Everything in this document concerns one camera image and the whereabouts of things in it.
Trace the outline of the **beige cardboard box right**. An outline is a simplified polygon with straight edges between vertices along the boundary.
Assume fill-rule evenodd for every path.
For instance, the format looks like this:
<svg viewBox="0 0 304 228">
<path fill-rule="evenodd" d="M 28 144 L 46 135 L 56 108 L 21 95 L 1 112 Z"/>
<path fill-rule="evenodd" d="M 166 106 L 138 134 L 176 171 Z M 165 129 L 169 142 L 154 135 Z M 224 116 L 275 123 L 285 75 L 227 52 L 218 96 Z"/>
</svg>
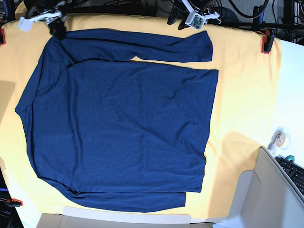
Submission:
<svg viewBox="0 0 304 228">
<path fill-rule="evenodd" d="M 266 148 L 259 148 L 255 168 L 239 176 L 225 226 L 304 226 L 304 197 Z"/>
</svg>

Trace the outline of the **clear tape dispenser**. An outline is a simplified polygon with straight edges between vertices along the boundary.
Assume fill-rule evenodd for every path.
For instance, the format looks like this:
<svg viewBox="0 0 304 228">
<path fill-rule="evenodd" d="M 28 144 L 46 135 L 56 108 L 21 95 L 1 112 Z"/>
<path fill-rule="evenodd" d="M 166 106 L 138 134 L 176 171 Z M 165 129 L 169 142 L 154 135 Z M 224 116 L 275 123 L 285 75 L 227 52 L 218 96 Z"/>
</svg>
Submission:
<svg viewBox="0 0 304 228">
<path fill-rule="evenodd" d="M 290 145 L 290 141 L 291 139 L 286 129 L 278 127 L 273 133 L 267 149 L 270 151 L 275 151 L 276 149 L 287 150 Z"/>
</svg>

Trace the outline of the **red clamp bottom left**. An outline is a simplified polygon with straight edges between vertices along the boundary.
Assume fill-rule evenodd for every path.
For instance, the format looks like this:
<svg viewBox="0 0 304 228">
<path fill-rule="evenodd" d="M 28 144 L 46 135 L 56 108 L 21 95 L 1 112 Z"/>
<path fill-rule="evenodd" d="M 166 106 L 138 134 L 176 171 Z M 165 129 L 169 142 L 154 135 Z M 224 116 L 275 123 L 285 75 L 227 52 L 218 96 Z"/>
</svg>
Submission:
<svg viewBox="0 0 304 228">
<path fill-rule="evenodd" d="M 21 200 L 17 200 L 17 199 L 6 199 L 4 203 L 7 207 L 23 206 L 23 202 Z"/>
</svg>

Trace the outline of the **beige cardboard box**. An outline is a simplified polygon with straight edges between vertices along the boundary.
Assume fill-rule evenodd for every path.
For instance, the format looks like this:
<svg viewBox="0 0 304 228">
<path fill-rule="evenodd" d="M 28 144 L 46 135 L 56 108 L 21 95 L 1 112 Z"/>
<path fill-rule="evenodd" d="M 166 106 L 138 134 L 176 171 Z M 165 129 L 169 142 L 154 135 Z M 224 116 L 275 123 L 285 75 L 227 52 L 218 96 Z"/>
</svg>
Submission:
<svg viewBox="0 0 304 228">
<path fill-rule="evenodd" d="M 225 226 L 304 226 L 304 197 L 266 148 L 259 148 L 255 168 L 239 176 Z"/>
<path fill-rule="evenodd" d="M 211 228 L 189 215 L 134 214 L 65 207 L 63 214 L 43 213 L 38 228 Z"/>
</svg>

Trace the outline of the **beige cardboard box bottom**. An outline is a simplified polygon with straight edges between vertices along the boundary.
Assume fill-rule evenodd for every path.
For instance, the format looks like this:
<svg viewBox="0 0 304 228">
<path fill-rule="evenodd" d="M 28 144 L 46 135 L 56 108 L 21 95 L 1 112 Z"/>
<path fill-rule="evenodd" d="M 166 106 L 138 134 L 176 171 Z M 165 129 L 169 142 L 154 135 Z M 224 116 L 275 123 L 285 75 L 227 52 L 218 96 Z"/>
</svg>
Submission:
<svg viewBox="0 0 304 228">
<path fill-rule="evenodd" d="M 211 228 L 189 215 L 134 214 L 65 207 L 63 214 L 43 213 L 38 228 Z"/>
</svg>

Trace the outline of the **dark blue long-sleeve shirt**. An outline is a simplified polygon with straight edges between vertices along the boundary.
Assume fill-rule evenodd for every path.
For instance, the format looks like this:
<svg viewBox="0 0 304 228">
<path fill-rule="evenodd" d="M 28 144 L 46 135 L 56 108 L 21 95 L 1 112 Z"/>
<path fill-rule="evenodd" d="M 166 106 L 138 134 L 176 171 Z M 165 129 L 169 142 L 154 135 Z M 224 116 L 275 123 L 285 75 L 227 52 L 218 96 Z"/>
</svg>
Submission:
<svg viewBox="0 0 304 228">
<path fill-rule="evenodd" d="M 16 106 L 38 178 L 84 207 L 154 212 L 201 192 L 217 70 L 187 38 L 91 29 L 51 38 Z"/>
</svg>

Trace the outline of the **red clamp top right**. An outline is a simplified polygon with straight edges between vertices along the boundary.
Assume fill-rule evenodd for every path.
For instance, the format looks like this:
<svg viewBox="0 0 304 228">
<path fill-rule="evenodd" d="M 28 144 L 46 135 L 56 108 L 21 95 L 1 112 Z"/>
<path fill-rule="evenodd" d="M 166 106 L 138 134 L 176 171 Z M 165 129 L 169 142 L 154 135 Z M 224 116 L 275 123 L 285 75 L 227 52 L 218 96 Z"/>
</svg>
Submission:
<svg viewBox="0 0 304 228">
<path fill-rule="evenodd" d="M 261 52 L 263 54 L 269 54 L 273 45 L 273 42 L 276 38 L 276 30 L 275 29 L 266 29 L 265 36 L 262 39 L 262 48 Z"/>
</svg>

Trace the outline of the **teal tape roll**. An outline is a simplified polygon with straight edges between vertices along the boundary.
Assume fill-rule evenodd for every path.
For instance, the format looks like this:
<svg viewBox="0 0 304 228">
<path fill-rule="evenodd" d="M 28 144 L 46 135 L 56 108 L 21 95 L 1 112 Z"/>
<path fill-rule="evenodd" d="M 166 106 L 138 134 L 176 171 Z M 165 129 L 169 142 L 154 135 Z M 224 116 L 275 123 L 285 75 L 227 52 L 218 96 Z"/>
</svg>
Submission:
<svg viewBox="0 0 304 228">
<path fill-rule="evenodd" d="M 286 160 L 288 160 L 291 163 L 295 162 L 295 157 L 293 155 L 288 155 L 285 157 Z"/>
</svg>

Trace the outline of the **red clamp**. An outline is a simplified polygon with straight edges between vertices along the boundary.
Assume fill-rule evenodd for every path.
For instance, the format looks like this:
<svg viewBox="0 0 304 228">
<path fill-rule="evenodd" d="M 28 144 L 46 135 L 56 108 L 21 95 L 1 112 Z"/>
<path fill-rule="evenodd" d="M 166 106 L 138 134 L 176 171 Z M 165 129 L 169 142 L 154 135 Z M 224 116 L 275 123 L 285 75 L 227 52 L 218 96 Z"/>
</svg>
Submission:
<svg viewBox="0 0 304 228">
<path fill-rule="evenodd" d="M 4 29 L 1 28 L 1 29 L 0 29 L 0 46 L 5 45 L 5 43 L 6 43 L 6 40 L 5 40 L 5 32 L 4 32 Z"/>
<path fill-rule="evenodd" d="M 17 199 L 6 199 L 4 203 L 7 207 L 23 206 L 23 202 L 21 200 L 17 200 Z"/>
<path fill-rule="evenodd" d="M 276 30 L 275 29 L 266 29 L 265 36 L 262 39 L 262 48 L 261 52 L 263 54 L 269 54 L 273 45 L 273 42 L 276 38 Z"/>
</svg>

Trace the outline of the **red clamp top left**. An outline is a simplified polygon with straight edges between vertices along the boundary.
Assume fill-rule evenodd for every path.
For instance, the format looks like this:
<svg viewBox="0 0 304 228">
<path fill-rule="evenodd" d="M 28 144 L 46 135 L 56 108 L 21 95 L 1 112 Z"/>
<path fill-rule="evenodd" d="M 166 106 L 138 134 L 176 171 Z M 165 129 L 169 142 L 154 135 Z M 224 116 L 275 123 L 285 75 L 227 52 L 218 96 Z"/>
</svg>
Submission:
<svg viewBox="0 0 304 228">
<path fill-rule="evenodd" d="M 1 28 L 1 29 L 0 29 L 0 46 L 5 45 L 5 43 L 6 43 L 6 40 L 5 40 L 5 32 L 4 32 L 4 29 Z"/>
</svg>

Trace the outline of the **black keyboard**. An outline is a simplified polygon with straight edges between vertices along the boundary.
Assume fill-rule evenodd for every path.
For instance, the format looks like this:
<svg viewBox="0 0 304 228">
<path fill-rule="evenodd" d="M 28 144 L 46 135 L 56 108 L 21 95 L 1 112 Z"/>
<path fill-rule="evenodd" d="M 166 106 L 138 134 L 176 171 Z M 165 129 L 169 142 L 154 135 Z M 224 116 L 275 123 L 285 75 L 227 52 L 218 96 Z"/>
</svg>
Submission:
<svg viewBox="0 0 304 228">
<path fill-rule="evenodd" d="M 284 158 L 276 157 L 277 162 L 299 189 L 301 194 L 304 194 L 304 170 L 289 160 Z"/>
</svg>

